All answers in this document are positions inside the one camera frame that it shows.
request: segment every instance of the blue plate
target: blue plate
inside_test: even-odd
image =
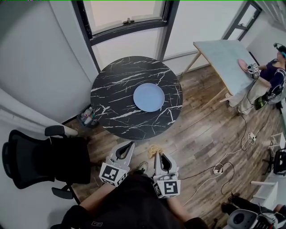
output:
[[[165,95],[162,89],[156,84],[141,84],[133,94],[135,105],[146,112],[159,110],[164,104]]]

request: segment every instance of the window frame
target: window frame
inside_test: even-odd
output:
[[[242,19],[242,17],[244,16],[244,14],[246,13],[247,9],[249,8],[249,6],[253,6],[256,11],[254,13],[253,19],[251,19],[251,21],[249,22],[249,24],[247,25],[247,27],[245,26],[241,26],[239,25],[240,20]],[[242,10],[240,11],[239,15],[236,17],[236,19],[234,20],[234,22],[232,23],[230,29],[227,31],[227,33],[224,35],[223,40],[227,40],[230,35],[232,34],[232,32],[235,29],[240,29],[243,30],[242,34],[238,37],[237,40],[241,41],[242,38],[246,35],[246,33],[249,31],[249,29],[251,28],[251,26],[253,25],[253,23],[255,22],[255,20],[258,18],[259,14],[262,12],[262,9],[258,6],[258,4],[254,1],[247,1],[247,3],[245,4],[245,6],[242,8]]]
[[[80,29],[83,33],[84,40],[88,46],[88,50],[90,52],[90,55],[92,56],[92,59],[95,63],[95,66],[97,68],[97,71],[100,72],[100,67],[98,65],[98,62],[95,58],[95,55],[93,53],[93,50],[91,46],[94,46],[96,44],[99,44],[101,42],[142,31],[142,30],[149,30],[154,28],[160,28],[164,27],[162,39],[159,43],[159,51],[157,59],[159,61],[163,61],[164,55],[167,49],[168,41],[171,35],[172,27],[175,21],[176,13],[179,7],[180,0],[166,0],[165,6],[162,13],[162,19],[152,19],[152,20],[144,20],[139,22],[133,22],[131,24],[122,24],[122,26],[112,28],[109,30],[105,30],[102,32],[99,32],[97,34],[92,34],[88,17],[86,14],[86,10],[84,7],[84,2],[81,1],[71,1],[74,11],[76,13],[77,20],[80,25]]]

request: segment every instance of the marble tabletop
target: marble tabletop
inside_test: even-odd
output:
[[[161,109],[144,112],[135,105],[133,93],[144,83],[163,90]],[[171,69],[143,56],[124,57],[106,66],[95,79],[90,98],[99,123],[130,140],[148,139],[166,131],[178,118],[183,103],[181,85]]]

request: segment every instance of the wooden floor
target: wooden floor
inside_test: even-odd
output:
[[[151,144],[157,144],[171,154],[180,167],[180,178],[195,175],[204,169],[216,165],[225,153],[240,149],[240,139],[244,134],[245,124],[242,117],[237,116],[234,108],[226,102],[220,103],[226,88],[212,67],[201,68],[186,74],[180,79],[183,89],[183,108],[178,120],[164,133],[148,140],[136,141],[136,148],[131,160],[131,167],[136,168],[140,162],[149,162],[148,174],[154,172],[154,160],[148,160],[147,150]],[[230,189],[233,193],[251,199],[257,189],[250,185],[252,180],[264,181],[262,176],[267,165],[262,163],[267,158],[267,146],[272,134],[282,131],[282,122],[278,110],[266,105],[264,108],[252,110],[244,116],[247,130],[243,143],[249,132],[255,135],[266,124],[256,143],[244,151],[228,155],[223,162],[230,161],[235,166],[235,175],[230,183],[225,185],[223,192]],[[79,128],[77,120],[68,124],[77,129],[81,136],[90,136],[92,141],[88,149],[92,162],[105,159],[113,146],[125,141],[110,134],[101,126],[91,131]],[[203,218],[209,226],[213,219],[218,218],[218,226],[224,226],[227,216],[221,212],[220,204],[227,200],[227,195],[221,194],[222,185],[233,175],[229,163],[225,165],[223,175],[208,181],[185,206],[188,211]],[[80,200],[85,199],[98,188],[98,171],[93,170],[92,181],[88,185],[74,185],[74,190]],[[181,182],[179,199],[185,203],[207,179],[215,177],[212,170],[199,176]]]

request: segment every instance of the window latch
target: window latch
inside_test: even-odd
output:
[[[124,21],[124,22],[122,22],[124,25],[127,25],[127,24],[132,24],[132,23],[134,23],[134,20],[130,20],[130,18],[127,18],[127,21]]]

